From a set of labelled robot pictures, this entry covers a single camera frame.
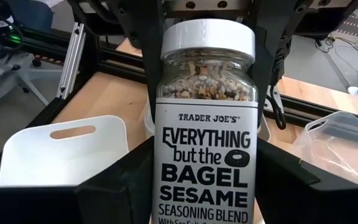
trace floor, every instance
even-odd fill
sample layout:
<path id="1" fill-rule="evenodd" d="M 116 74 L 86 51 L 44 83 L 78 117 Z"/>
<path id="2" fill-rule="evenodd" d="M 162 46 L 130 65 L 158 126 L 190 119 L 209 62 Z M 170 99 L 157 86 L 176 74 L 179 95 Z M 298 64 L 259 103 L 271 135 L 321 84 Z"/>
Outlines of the floor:
<path id="1" fill-rule="evenodd" d="M 74 19 L 71 8 L 66 1 L 47 1 L 55 13 L 53 28 L 71 32 Z M 333 36 L 341 36 L 353 41 L 353 37 L 342 33 L 333 33 Z M 120 43 L 123 37 L 110 37 L 111 42 Z M 335 41 L 337 53 L 349 62 L 358 72 L 358 52 L 349 47 L 342 47 L 345 43 Z M 294 37 L 289 54 L 285 62 L 286 76 L 304 82 L 324 86 L 338 91 L 346 91 L 348 86 L 357 85 L 357 72 L 348 63 L 340 59 L 332 49 L 324 54 L 314 46 L 314 41 L 304 37 Z M 55 65 L 44 63 L 45 68 L 54 68 Z M 55 97 L 59 79 L 50 78 L 36 80 L 34 85 L 49 101 Z M 14 133 L 20 131 L 37 116 L 44 108 L 43 104 L 31 93 L 27 94 L 17 87 L 10 94 L 0 100 L 0 151 L 4 143 Z"/>

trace seasoning blend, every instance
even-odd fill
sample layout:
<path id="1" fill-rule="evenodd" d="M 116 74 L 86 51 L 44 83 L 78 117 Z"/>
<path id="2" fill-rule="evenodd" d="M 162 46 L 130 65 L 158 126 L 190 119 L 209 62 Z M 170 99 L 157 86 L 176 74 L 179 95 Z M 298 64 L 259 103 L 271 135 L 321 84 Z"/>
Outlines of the seasoning blend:
<path id="1" fill-rule="evenodd" d="M 255 34 L 197 19 L 169 28 L 155 116 L 153 223 L 253 223 Z"/>

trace wooden table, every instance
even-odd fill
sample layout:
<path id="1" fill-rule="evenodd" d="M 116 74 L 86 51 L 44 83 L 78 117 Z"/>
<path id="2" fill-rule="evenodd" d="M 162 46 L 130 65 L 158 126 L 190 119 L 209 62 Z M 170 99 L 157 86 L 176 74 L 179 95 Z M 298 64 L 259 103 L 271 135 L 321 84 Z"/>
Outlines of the wooden table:
<path id="1" fill-rule="evenodd" d="M 125 40 L 118 50 L 141 56 L 141 52 L 134 49 L 128 40 Z M 278 88 L 284 95 L 358 114 L 357 96 L 290 78 L 284 78 L 278 84 Z M 56 117 L 54 123 L 106 114 L 116 115 L 126 124 L 128 145 L 132 150 L 146 140 L 144 129 L 146 102 L 147 87 L 144 84 L 98 72 Z M 303 128 L 288 124 L 286 130 L 282 131 L 277 128 L 274 120 L 267 119 L 267 123 L 271 132 L 269 142 L 291 152 L 292 143 Z M 261 219 L 262 215 L 256 204 L 254 223 L 258 223 Z"/>

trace office chair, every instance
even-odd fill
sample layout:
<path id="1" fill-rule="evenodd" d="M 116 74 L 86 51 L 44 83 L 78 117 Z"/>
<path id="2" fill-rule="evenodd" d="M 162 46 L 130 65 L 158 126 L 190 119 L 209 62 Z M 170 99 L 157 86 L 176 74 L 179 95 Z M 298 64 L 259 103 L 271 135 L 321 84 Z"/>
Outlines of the office chair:
<path id="1" fill-rule="evenodd" d="M 15 23 L 24 27 L 50 32 L 53 12 L 43 2 L 33 0 L 6 0 L 11 8 Z M 46 70 L 38 60 L 28 52 L 6 52 L 0 48 L 0 98 L 8 94 L 13 88 L 21 86 L 25 92 L 31 91 L 46 106 L 48 101 L 33 85 L 31 80 L 38 78 L 59 77 L 61 69 Z"/>

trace white lid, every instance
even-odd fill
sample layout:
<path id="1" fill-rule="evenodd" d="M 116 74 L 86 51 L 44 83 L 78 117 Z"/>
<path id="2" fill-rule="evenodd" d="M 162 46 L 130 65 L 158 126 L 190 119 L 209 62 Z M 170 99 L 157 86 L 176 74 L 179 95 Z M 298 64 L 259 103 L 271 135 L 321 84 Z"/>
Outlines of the white lid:
<path id="1" fill-rule="evenodd" d="M 161 58 L 174 51 L 220 48 L 245 53 L 255 62 L 255 34 L 239 22 L 225 19 L 195 19 L 171 26 L 164 33 Z"/>

